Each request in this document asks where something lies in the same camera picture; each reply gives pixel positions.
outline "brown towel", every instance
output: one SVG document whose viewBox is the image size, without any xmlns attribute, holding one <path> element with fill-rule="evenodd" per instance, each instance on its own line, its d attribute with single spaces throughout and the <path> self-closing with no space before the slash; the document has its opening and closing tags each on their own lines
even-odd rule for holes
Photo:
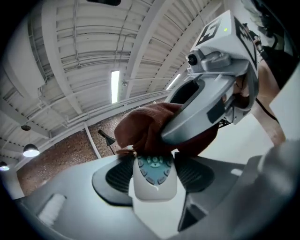
<svg viewBox="0 0 300 240">
<path fill-rule="evenodd" d="M 165 125 L 181 107 L 181 104 L 157 103 L 137 108 L 125 116 L 117 125 L 114 134 L 118 145 L 133 149 L 141 154 L 168 154 L 174 149 L 189 156 L 197 156 L 216 137 L 219 124 L 179 145 L 162 142 L 160 133 Z"/>
</svg>

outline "metal pipe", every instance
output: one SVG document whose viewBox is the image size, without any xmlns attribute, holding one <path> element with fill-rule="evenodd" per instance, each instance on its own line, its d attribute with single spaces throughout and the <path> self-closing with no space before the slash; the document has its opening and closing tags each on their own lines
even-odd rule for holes
<svg viewBox="0 0 300 240">
<path fill-rule="evenodd" d="M 86 125 L 86 122 L 84 122 L 83 125 L 84 125 L 84 128 L 85 128 L 86 134 L 88 135 L 88 138 L 89 138 L 89 140 L 90 140 L 90 144 L 92 145 L 93 150 L 94 150 L 94 152 L 95 152 L 97 158 L 100 159 L 100 158 L 101 158 L 101 155 L 100 155 L 100 153 L 98 152 L 98 149 L 97 149 L 97 147 L 96 147 L 96 145 L 95 145 L 95 143 L 94 143 L 94 141 L 93 141 L 93 138 L 92 138 L 92 136 L 91 136 L 91 134 L 90 134 L 89 128 L 88 128 L 88 126 Z"/>
<path fill-rule="evenodd" d="M 163 95 L 166 92 L 168 92 L 168 91 L 160 91 L 160 92 L 157 92 L 157 94 L 151 94 L 151 97 L 156 97 L 156 96 L 159 96 L 159 95 Z M 110 110 L 122 107 L 122 105 L 130 104 L 132 102 L 136 102 L 136 101 L 141 101 L 141 100 L 147 99 L 148 95 L 149 94 L 145 94 L 145 95 L 142 95 L 142 97 L 141 96 L 134 97 L 134 101 L 132 100 L 132 98 L 129 98 L 129 99 L 123 100 L 122 103 L 117 103 L 117 104 L 113 104 L 113 105 L 112 104 L 105 105 L 105 106 L 102 106 L 102 107 L 90 110 L 90 111 L 85 112 L 82 115 L 80 115 L 79 119 L 78 119 L 78 116 L 77 116 L 76 120 L 75 119 L 69 120 L 67 127 L 69 128 L 70 126 L 72 126 L 72 125 L 74 125 L 74 124 L 76 124 L 78 122 L 86 121 L 88 118 L 93 117 L 95 115 L 99 115 L 99 114 L 101 114 L 103 112 L 110 111 Z"/>
<path fill-rule="evenodd" d="M 7 137 L 7 139 L 6 139 L 6 142 L 5 142 L 5 143 L 2 145 L 2 147 L 1 147 L 1 151 L 4 149 L 4 147 L 6 146 L 6 144 L 10 141 L 10 138 L 11 138 L 13 132 L 14 132 L 18 127 L 19 127 L 19 126 L 16 126 L 16 127 L 11 131 L 11 133 L 8 135 L 8 137 Z"/>
<path fill-rule="evenodd" d="M 77 18 L 77 9 L 78 9 L 78 0 L 75 0 L 74 3 L 74 12 L 73 12 L 73 39 L 74 39 L 74 50 L 75 50 L 75 56 L 76 56 L 76 61 L 77 61 L 77 67 L 80 68 L 80 63 L 79 63 L 79 57 L 78 57 L 78 51 L 77 51 L 77 43 L 76 43 L 76 18 Z"/>
<path fill-rule="evenodd" d="M 82 130 L 84 128 L 84 125 L 83 125 L 83 123 L 79 123 L 79 124 L 76 124 L 76 125 L 74 125 L 74 126 L 72 126 L 72 127 L 70 127 L 70 128 L 68 128 L 66 131 L 64 131 L 64 132 L 62 132 L 62 133 L 59 133 L 58 135 L 56 135 L 56 136 L 54 136 L 53 138 L 51 138 L 50 140 L 48 140 L 47 142 L 45 142 L 45 143 L 43 143 L 42 145 L 40 145 L 38 148 L 40 149 L 40 151 L 42 152 L 42 151 L 44 151 L 44 147 L 47 147 L 47 145 L 48 144 L 50 144 L 50 143 L 52 143 L 52 142 L 54 142 L 54 141 L 57 141 L 57 142 L 59 142 L 61 139 L 61 137 L 63 137 L 63 139 L 64 138 L 66 138 L 66 135 L 69 133 L 69 132 L 72 132 L 72 131 L 74 131 L 74 130 L 76 130 L 76 132 L 77 131 L 80 131 L 80 130 Z M 19 161 L 19 163 L 17 164 L 17 166 L 16 166 L 16 168 L 17 168 L 17 170 L 18 169 L 20 169 L 24 164 L 26 164 L 26 163 L 24 163 L 23 162 L 24 161 L 24 158 L 21 160 L 21 161 Z"/>
<path fill-rule="evenodd" d="M 48 106 L 48 102 L 42 97 L 39 96 L 38 99 L 41 101 L 42 104 L 44 104 L 45 106 Z M 60 120 L 62 120 L 62 122 L 60 122 L 60 124 L 64 127 L 64 128 L 68 128 L 67 125 L 64 124 L 64 122 L 66 122 L 66 120 L 63 118 L 63 116 L 61 116 L 60 113 L 58 113 L 56 110 L 54 110 L 53 108 L 49 108 L 57 117 L 60 118 Z"/>
<path fill-rule="evenodd" d="M 44 73 L 44 81 L 45 81 L 45 83 L 46 83 L 46 81 L 47 81 L 47 75 L 46 75 L 46 73 L 45 73 L 45 71 L 44 71 L 44 69 L 43 69 L 41 60 L 39 59 L 39 55 L 38 55 L 38 50 L 37 50 L 36 42 L 35 42 L 35 40 L 34 40 L 33 26 L 32 26 L 32 16 L 31 16 L 31 15 L 32 15 L 32 14 L 30 14 L 30 16 L 29 16 L 29 21 L 30 21 L 30 29 L 31 29 L 31 37 L 32 37 L 33 48 L 34 48 L 34 51 L 36 52 L 36 55 L 37 55 L 37 61 L 36 61 L 36 63 L 39 62 L 39 64 L 40 64 L 40 68 L 42 69 L 42 71 L 43 71 L 43 73 Z"/>
<path fill-rule="evenodd" d="M 77 95 L 79 93 L 83 93 L 83 92 L 86 92 L 86 91 L 90 91 L 90 90 L 94 90 L 95 88 L 100 88 L 100 87 L 103 87 L 103 86 L 106 86 L 106 84 L 102 84 L 102 85 L 99 85 L 99 86 L 95 86 L 95 87 L 92 87 L 92 88 L 87 88 L 87 89 L 83 89 L 83 90 L 80 90 L 78 92 L 73 92 L 65 97 L 62 97 L 60 99 L 58 99 L 57 101 L 51 103 L 50 105 L 44 107 L 43 109 L 41 109 L 40 111 L 38 111 L 37 113 L 35 113 L 32 117 L 28 118 L 28 121 L 31 121 L 32 119 L 34 119 L 35 117 L 37 117 L 38 115 L 40 115 L 42 112 L 44 112 L 45 110 L 47 110 L 48 108 L 52 107 L 53 105 L 57 104 L 57 103 L 60 103 L 61 101 L 64 101 L 74 95 Z"/>
<path fill-rule="evenodd" d="M 102 56 L 91 56 L 91 58 L 89 58 L 89 57 L 90 57 L 90 56 L 82 57 L 82 60 L 81 60 L 81 61 L 88 61 L 88 60 L 101 59 L 101 58 L 106 59 L 106 58 L 109 58 L 110 55 L 104 56 L 104 55 L 102 54 Z M 74 60 L 71 60 L 71 61 L 68 61 L 67 64 L 65 64 L 65 65 L 72 65 L 72 64 L 74 64 L 74 63 L 75 63 L 75 61 L 74 61 Z M 83 67 L 89 67 L 89 66 L 94 66 L 94 65 L 104 65 L 104 64 L 109 65 L 110 63 L 114 63 L 114 61 L 113 61 L 113 60 L 102 60 L 102 61 L 89 62 L 89 63 L 81 64 L 81 67 L 83 68 Z M 126 60 L 124 59 L 124 60 L 121 60 L 120 63 L 127 63 L 127 62 L 126 62 Z M 162 65 L 162 63 L 160 63 L 160 62 L 154 62 L 154 61 L 148 60 L 148 59 L 143 59 L 143 60 L 141 61 L 141 63 L 145 63 L 145 64 L 152 65 L 152 66 L 158 66 L 158 67 L 160 67 L 160 66 Z M 74 69 L 76 69 L 76 68 L 75 68 L 75 67 L 66 67 L 66 68 L 64 68 L 64 69 L 65 69 L 65 72 L 67 73 L 67 72 L 70 72 L 70 71 L 72 71 L 72 70 L 74 70 Z"/>
<path fill-rule="evenodd" d="M 131 5 L 130 5 L 130 7 L 129 7 L 128 11 L 127 11 L 126 17 L 125 17 L 125 19 L 124 19 L 122 28 L 121 28 L 121 30 L 120 30 L 120 34 L 119 34 L 119 38 L 118 38 L 118 42 L 117 42 L 116 51 L 115 51 L 115 53 L 114 53 L 114 63 L 113 63 L 114 66 L 115 66 L 115 64 L 116 64 L 117 51 L 118 51 L 118 48 L 119 48 L 119 41 L 120 41 L 120 38 L 121 38 L 121 34 L 122 34 L 122 31 L 123 31 L 123 28 L 124 28 L 126 19 L 128 18 L 128 14 L 129 14 L 129 12 L 130 12 L 132 6 L 133 6 L 133 1 L 131 2 Z"/>
<path fill-rule="evenodd" d="M 129 83 L 131 81 L 146 81 L 146 80 L 161 80 L 161 79 L 172 79 L 173 77 L 148 77 L 148 78 L 132 78 L 132 79 L 127 79 L 125 82 Z"/>
<path fill-rule="evenodd" d="M 95 28 L 101 28 L 101 27 L 109 27 L 109 28 L 116 28 L 116 29 L 120 29 L 121 28 L 121 27 L 109 26 L 109 25 L 84 25 L 84 26 L 79 26 L 78 28 L 81 28 L 81 29 L 82 28 L 93 28 L 93 29 L 95 29 Z M 58 33 L 63 33 L 64 31 L 68 31 L 70 29 L 71 28 L 65 28 L 63 30 L 58 31 Z M 137 34 L 138 33 L 138 31 L 124 28 L 124 26 L 121 29 L 126 30 L 127 32 L 131 32 L 132 34 Z M 158 39 L 156 37 L 152 36 L 151 39 L 154 39 L 154 40 L 156 40 L 156 41 L 158 41 L 158 42 L 160 42 L 160 43 L 162 43 L 162 44 L 164 44 L 164 45 L 166 45 L 166 46 L 168 46 L 170 48 L 173 48 L 172 45 L 169 45 L 168 43 L 165 43 L 164 41 L 162 41 L 162 40 L 160 40 L 160 39 Z"/>
<path fill-rule="evenodd" d="M 122 54 L 123 54 L 123 49 L 124 49 L 124 45 L 125 45 L 125 42 L 126 42 L 126 38 L 127 36 L 129 35 L 132 35 L 132 33 L 128 33 L 125 35 L 124 37 L 124 41 L 123 41 L 123 46 L 122 46 L 122 49 L 121 49 L 121 53 L 120 53 L 120 58 L 119 58 L 119 68 L 120 68 L 120 65 L 121 65 L 121 59 L 122 59 Z"/>
<path fill-rule="evenodd" d="M 106 27 L 106 28 L 116 28 L 116 29 L 120 29 L 121 27 L 117 27 L 117 26 L 111 26 L 111 25 L 83 25 L 83 26 L 78 26 L 77 28 L 78 29 L 99 29 L 99 28 L 102 28 L 102 27 Z M 57 31 L 57 33 L 65 33 L 65 32 L 69 32 L 70 29 L 73 29 L 73 28 L 64 28 L 62 30 L 59 30 Z M 126 30 L 127 32 L 130 32 L 130 33 L 133 33 L 133 34 L 137 34 L 138 33 L 138 30 L 132 30 L 132 29 L 128 29 L 128 28 L 123 28 L 124 30 Z M 58 40 L 61 40 L 61 39 L 64 39 L 64 38 L 69 38 L 71 37 L 72 35 L 68 35 L 68 36 L 65 36 L 65 37 L 60 37 L 58 38 Z"/>
<path fill-rule="evenodd" d="M 147 7 L 151 7 L 151 4 L 150 3 L 148 3 L 148 2 L 145 2 L 145 1 L 143 1 L 143 0 L 135 0 L 136 2 L 140 2 L 141 4 L 143 4 L 143 5 L 145 5 L 145 6 L 147 6 Z"/>
</svg>

